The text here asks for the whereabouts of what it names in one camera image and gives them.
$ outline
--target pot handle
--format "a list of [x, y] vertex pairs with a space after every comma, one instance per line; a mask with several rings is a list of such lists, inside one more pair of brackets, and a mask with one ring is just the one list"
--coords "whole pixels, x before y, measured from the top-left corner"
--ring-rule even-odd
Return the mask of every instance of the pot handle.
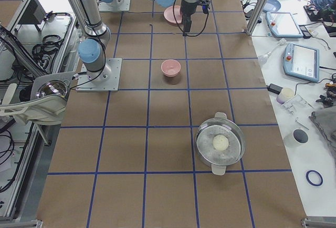
[[222, 119], [227, 119], [227, 116], [226, 116], [226, 114], [225, 113], [223, 113], [223, 112], [216, 112], [216, 114], [215, 114], [215, 118], [222, 118]]
[[212, 170], [212, 173], [215, 175], [223, 175], [225, 174], [226, 166], [218, 166], [215, 164], [211, 164], [211, 170]]

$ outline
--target gray cloth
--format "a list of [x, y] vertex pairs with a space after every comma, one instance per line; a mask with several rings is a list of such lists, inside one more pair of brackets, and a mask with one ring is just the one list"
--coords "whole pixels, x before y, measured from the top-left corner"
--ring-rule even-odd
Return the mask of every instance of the gray cloth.
[[336, 139], [334, 138], [336, 135], [336, 106], [313, 111], [309, 118], [327, 141], [336, 162]]

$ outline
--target pink cup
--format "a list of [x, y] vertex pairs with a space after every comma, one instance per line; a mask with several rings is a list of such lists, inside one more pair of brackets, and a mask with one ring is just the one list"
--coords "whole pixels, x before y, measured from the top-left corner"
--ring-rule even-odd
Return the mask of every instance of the pink cup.
[[175, 77], [181, 70], [181, 64], [174, 59], [168, 59], [161, 64], [161, 70], [165, 76]]

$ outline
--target tablet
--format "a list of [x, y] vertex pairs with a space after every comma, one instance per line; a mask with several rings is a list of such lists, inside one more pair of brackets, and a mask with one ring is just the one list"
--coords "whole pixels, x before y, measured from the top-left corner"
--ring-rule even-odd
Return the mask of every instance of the tablet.
[[289, 43], [283, 55], [285, 74], [310, 82], [319, 81], [319, 50]]
[[266, 22], [275, 37], [301, 38], [303, 33], [291, 13], [267, 12]]

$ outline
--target white ball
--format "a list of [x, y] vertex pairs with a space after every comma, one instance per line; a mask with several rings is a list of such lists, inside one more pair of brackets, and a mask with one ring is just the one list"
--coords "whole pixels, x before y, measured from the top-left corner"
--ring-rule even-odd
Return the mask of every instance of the white ball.
[[216, 135], [212, 141], [212, 145], [218, 151], [224, 151], [229, 147], [229, 140], [224, 135]]

